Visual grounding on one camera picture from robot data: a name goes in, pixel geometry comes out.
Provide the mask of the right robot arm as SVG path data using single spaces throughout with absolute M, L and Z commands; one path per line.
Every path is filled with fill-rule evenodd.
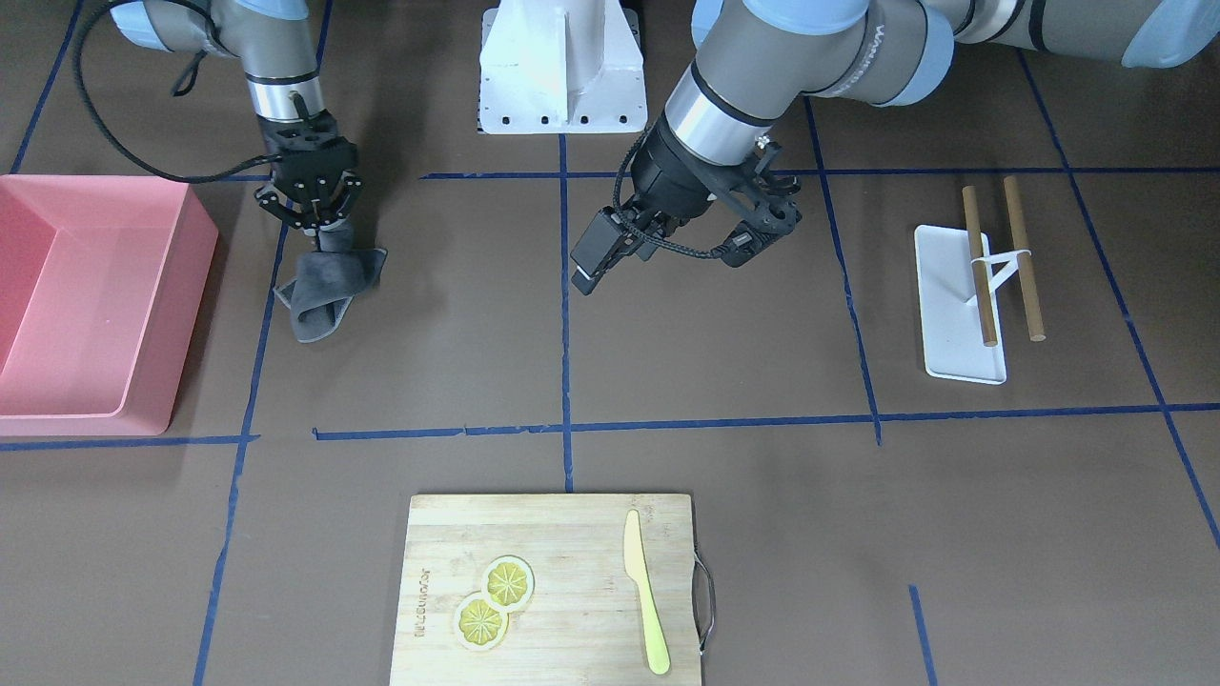
M 177 96 L 204 57 L 239 60 L 267 153 L 238 168 L 271 170 L 257 205 L 307 236 L 340 229 L 362 190 L 357 148 L 325 105 L 305 1 L 113 1 L 104 12 L 139 48 L 192 52 Z

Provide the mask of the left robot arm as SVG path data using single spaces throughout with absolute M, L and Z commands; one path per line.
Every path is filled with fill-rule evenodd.
M 776 121 L 798 96 L 871 106 L 924 100 L 955 48 L 997 43 L 1176 67 L 1218 35 L 1215 1 L 702 1 L 695 56 L 571 251 L 584 294 L 634 255 L 683 253 L 738 269 L 802 220 L 793 177 L 776 175 Z

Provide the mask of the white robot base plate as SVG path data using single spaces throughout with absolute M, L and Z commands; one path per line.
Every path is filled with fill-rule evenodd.
M 620 1 L 501 1 L 486 10 L 479 131 L 644 131 L 649 114 L 637 27 L 637 13 Z

